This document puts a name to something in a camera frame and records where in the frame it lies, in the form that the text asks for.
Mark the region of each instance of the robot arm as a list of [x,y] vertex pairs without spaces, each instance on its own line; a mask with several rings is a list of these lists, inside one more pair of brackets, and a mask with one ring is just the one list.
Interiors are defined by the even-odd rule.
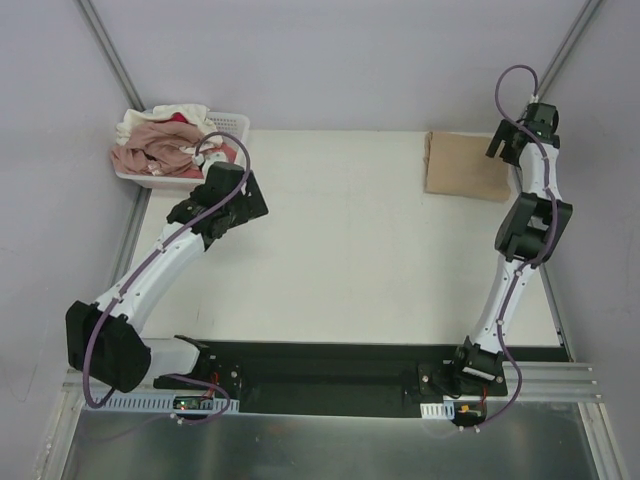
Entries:
[[[144,260],[93,304],[78,301],[68,310],[67,347],[72,367],[82,370],[89,335],[115,299],[118,303],[97,337],[91,360],[92,377],[129,392],[144,378],[190,374],[208,368],[209,352],[191,339],[140,338],[155,305],[191,262],[230,228],[268,213],[255,177],[250,173],[244,193],[240,192],[220,210],[184,230],[167,245],[167,240],[184,225],[228,195],[244,174],[242,167],[225,162],[207,167],[205,184],[196,187],[188,199],[173,208],[167,217],[168,224]],[[142,273],[136,275],[141,267]],[[123,286],[126,286],[126,295],[120,294]]]
[[[474,395],[487,387],[490,392],[506,394],[504,385],[499,385],[504,378],[504,340],[501,342],[498,336],[506,336],[529,279],[536,268],[550,258],[573,212],[573,207],[562,201],[556,182],[560,148],[555,134],[556,108],[530,103],[520,121],[544,144],[548,163],[545,165],[542,152],[532,139],[508,121],[502,121],[487,156],[495,156],[504,142],[500,156],[506,163],[521,168],[523,191],[498,230],[495,248],[500,257],[480,319],[464,344],[458,347],[453,362],[430,376],[430,383],[439,392]],[[555,233],[550,239],[552,202],[557,212],[553,219]]]

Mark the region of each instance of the wire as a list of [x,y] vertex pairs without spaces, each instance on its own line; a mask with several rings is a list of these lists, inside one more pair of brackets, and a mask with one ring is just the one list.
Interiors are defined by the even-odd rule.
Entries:
[[516,389],[513,392],[513,395],[511,396],[507,404],[503,406],[500,410],[498,410],[498,412],[496,412],[491,417],[486,419],[483,422],[483,425],[486,425],[487,423],[490,423],[495,419],[504,415],[504,413],[509,408],[511,408],[513,404],[516,403],[518,397],[520,396],[520,392],[522,391],[522,382],[523,382],[522,370],[520,369],[518,362],[516,362],[516,360],[513,358],[513,355],[511,355],[511,352],[509,352],[509,349],[505,344],[502,325],[504,322],[504,316],[507,311],[507,307],[509,306],[509,302],[511,301],[511,297],[513,296],[513,292],[516,289],[518,282],[520,281],[520,273],[522,273],[522,271],[528,266],[531,266],[532,268],[536,268],[542,264],[542,262],[544,261],[544,257],[547,256],[547,254],[553,247],[553,242],[555,241],[556,231],[558,227],[558,204],[557,204],[557,199],[553,194],[553,191],[550,185],[551,161],[549,160],[547,150],[544,148],[544,145],[542,144],[542,142],[538,139],[538,137],[535,136],[533,132],[531,132],[524,125],[521,125],[516,120],[511,118],[509,114],[504,110],[504,108],[502,108],[502,105],[500,104],[500,86],[502,85],[502,80],[504,80],[504,77],[506,77],[509,72],[513,70],[518,70],[518,69],[527,70],[533,76],[533,83],[534,83],[533,97],[537,98],[539,84],[538,84],[538,75],[536,74],[536,71],[533,68],[531,68],[529,65],[518,64],[518,65],[513,65],[507,68],[504,72],[502,72],[500,77],[498,77],[498,81],[496,82],[494,99],[496,103],[496,108],[498,109],[498,112],[500,112],[500,115],[502,115],[502,117],[511,125],[513,125],[522,133],[527,135],[535,143],[535,145],[540,150],[540,153],[542,154],[542,161],[544,162],[544,183],[545,183],[544,190],[546,191],[547,195],[549,196],[549,199],[551,200],[551,222],[549,224],[549,230],[547,231],[547,239],[545,241],[544,247],[542,248],[542,250],[540,250],[540,252],[534,259],[524,262],[522,265],[520,265],[516,269],[516,274],[514,275],[513,280],[511,281],[511,284],[507,289],[507,293],[504,297],[504,301],[502,302],[500,311],[498,312],[498,318],[496,319],[496,322],[498,324],[498,328],[497,328],[498,342],[500,342],[500,348],[502,348],[502,352],[504,353],[504,356],[507,358],[507,360],[509,360],[509,363],[511,363],[511,365],[513,366],[513,369],[516,371],[518,381],[516,384]]
[[483,410],[487,409],[487,395],[489,395],[489,387],[486,385],[482,386],[482,400],[480,401],[480,405],[482,405]]
[[192,385],[199,385],[201,387],[208,387],[218,393],[220,393],[224,399],[226,400],[224,406],[218,410],[216,413],[212,413],[207,416],[207,418],[203,418],[201,420],[189,420],[187,418],[182,418],[178,420],[178,423],[186,423],[187,425],[202,425],[204,423],[213,422],[215,419],[223,415],[229,408],[231,408],[231,397],[227,393],[227,391],[216,385],[215,383],[203,382],[201,380],[195,380],[193,378],[185,377],[184,375],[165,375],[167,378],[173,378],[174,380],[178,380],[180,382],[191,383]]
[[[216,385],[220,383],[220,375],[218,375],[218,372],[213,372],[213,375],[211,375],[211,383],[215,383]],[[213,388],[210,388],[200,398],[202,398],[203,400],[211,400],[214,394],[215,390]]]
[[446,395],[449,398],[453,398],[454,400],[459,399],[462,395],[459,393],[452,393],[450,391],[448,391],[446,388],[442,387],[441,385],[438,385],[437,383],[430,383],[429,384],[434,390],[437,390],[440,395]]
[[[220,208],[222,208],[224,205],[226,205],[229,201],[231,201],[231,199],[233,199],[240,192],[240,190],[245,185],[245,183],[247,183],[247,180],[249,179],[249,175],[251,174],[251,158],[249,157],[249,151],[247,150],[247,147],[245,147],[244,144],[234,135],[231,135],[230,133],[227,133],[227,132],[212,132],[208,135],[205,135],[200,140],[200,143],[198,143],[198,145],[196,146],[196,155],[199,153],[200,148],[204,142],[206,142],[209,138],[217,135],[221,135],[223,137],[227,137],[233,140],[238,145],[238,148],[242,150],[242,153],[245,156],[246,168],[244,170],[242,178],[238,182],[238,185],[236,185],[236,187],[233,190],[231,190],[231,192],[229,192],[229,194],[226,195],[222,200],[220,200],[218,203],[216,203],[212,207],[202,212],[197,217],[185,223],[182,227],[180,227],[173,234],[171,234],[164,242],[162,242],[162,249],[154,250],[147,258],[145,258],[142,261],[142,263],[140,263],[140,265],[133,271],[133,273],[129,276],[129,278],[124,282],[120,290],[118,290],[117,297],[120,297],[120,298],[124,297],[124,295],[127,293],[131,285],[133,285],[133,283],[138,279],[138,277],[142,274],[142,272],[144,272],[147,269],[147,267],[149,267],[149,265],[151,265],[151,263],[158,257],[158,255],[161,254],[161,250],[166,249],[169,245],[171,245],[171,243],[175,239],[177,239],[185,231],[193,227],[196,223],[207,218],[208,216],[210,216],[211,214],[215,213]],[[89,371],[91,369],[91,357],[93,356],[93,350],[96,346],[98,334],[100,333],[100,330],[102,329],[105,322],[107,321],[107,318],[109,318],[109,315],[111,314],[111,312],[113,311],[113,309],[115,308],[115,306],[118,304],[119,301],[120,300],[118,298],[113,298],[111,302],[107,305],[107,308],[104,309],[104,311],[102,312],[102,315],[100,315],[100,317],[98,318],[98,321],[96,322],[95,327],[93,327],[91,335],[89,336],[89,341],[87,342],[87,348],[84,353],[84,362],[82,364],[82,391],[84,393],[84,398],[85,398],[85,401],[87,402],[87,405],[89,405],[91,408],[94,408],[94,409],[103,407],[115,392],[115,388],[111,388],[111,390],[109,390],[109,392],[104,396],[102,400],[100,400],[99,402],[96,402],[91,397],[91,389],[89,386],[89,378],[90,378]]]

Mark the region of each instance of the white cable clip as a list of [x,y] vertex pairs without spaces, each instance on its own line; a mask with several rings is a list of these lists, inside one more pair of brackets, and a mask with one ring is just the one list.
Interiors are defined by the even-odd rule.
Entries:
[[197,156],[194,155],[193,163],[195,163],[198,167],[201,167],[202,164],[204,163],[204,155],[201,153],[198,154]]

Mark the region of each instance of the laundry basket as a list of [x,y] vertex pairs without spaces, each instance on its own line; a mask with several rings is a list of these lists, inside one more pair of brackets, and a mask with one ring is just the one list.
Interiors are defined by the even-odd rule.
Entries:
[[[213,120],[216,127],[221,132],[230,133],[231,135],[239,138],[243,144],[247,144],[249,139],[249,119],[237,113],[220,113],[209,112],[207,116]],[[244,153],[238,149],[235,142],[229,138],[222,137],[224,143],[232,147],[236,153],[236,159],[234,163],[238,165],[245,165]],[[172,188],[179,190],[192,190],[196,185],[204,183],[203,178],[180,178],[170,176],[155,176],[155,175],[136,175],[130,173],[122,173],[116,170],[116,175],[125,180],[132,180],[138,185],[145,188]]]

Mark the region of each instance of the white tabletop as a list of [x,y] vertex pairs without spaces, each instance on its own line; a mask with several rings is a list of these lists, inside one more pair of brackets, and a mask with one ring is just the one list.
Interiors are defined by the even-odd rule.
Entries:
[[[498,257],[493,242],[511,202],[425,194],[423,133],[250,136],[269,215],[231,230],[188,267],[143,336],[464,340],[489,293]],[[136,259],[186,195],[153,191]],[[522,296],[507,341],[559,344],[539,274]]]

